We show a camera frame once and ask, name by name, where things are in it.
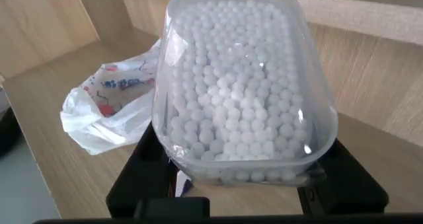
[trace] clear plastic container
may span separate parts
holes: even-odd
[[[171,0],[153,127],[187,175],[301,185],[338,116],[296,0]]]

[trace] black holder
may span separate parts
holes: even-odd
[[[39,224],[423,223],[421,214],[383,214],[389,201],[386,191],[338,140],[315,165],[325,178],[297,188],[304,215],[210,217],[207,198],[174,198],[178,169],[150,124],[106,197],[112,219]]]

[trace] white plastic bag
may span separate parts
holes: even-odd
[[[160,40],[146,53],[101,65],[70,91],[63,130],[91,155],[139,141],[151,121]]]

